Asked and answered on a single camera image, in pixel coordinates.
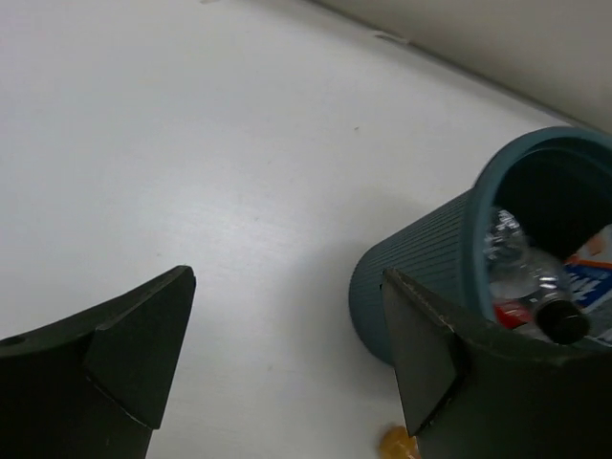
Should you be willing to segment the clear bottle white cap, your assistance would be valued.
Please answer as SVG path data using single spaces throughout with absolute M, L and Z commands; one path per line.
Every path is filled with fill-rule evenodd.
M 489 269 L 522 262 L 530 248 L 528 236 L 515 216 L 500 207 L 490 211 L 484 243 Z

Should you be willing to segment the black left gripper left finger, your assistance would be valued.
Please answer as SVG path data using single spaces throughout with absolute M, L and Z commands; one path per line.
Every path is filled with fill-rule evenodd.
M 195 275 L 134 290 L 1 341 L 4 458 L 143 458 L 164 417 Z

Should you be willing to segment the clear bottle red label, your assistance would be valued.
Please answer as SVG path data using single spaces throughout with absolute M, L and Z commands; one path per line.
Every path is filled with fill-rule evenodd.
M 575 302 L 590 320 L 587 337 L 611 346 L 611 226 L 592 236 L 565 262 Z

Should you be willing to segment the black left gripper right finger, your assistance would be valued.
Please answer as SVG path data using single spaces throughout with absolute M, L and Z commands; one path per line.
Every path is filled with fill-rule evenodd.
M 530 339 L 388 270 L 383 307 L 425 458 L 607 458 L 611 356 Z

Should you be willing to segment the clear bottle black cap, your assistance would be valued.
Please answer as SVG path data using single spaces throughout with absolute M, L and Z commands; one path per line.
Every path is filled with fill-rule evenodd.
M 495 302 L 516 301 L 533 315 L 543 341 L 571 345 L 590 329 L 587 316 L 573 299 L 563 265 L 551 254 L 529 248 L 515 265 L 489 269 L 492 307 Z

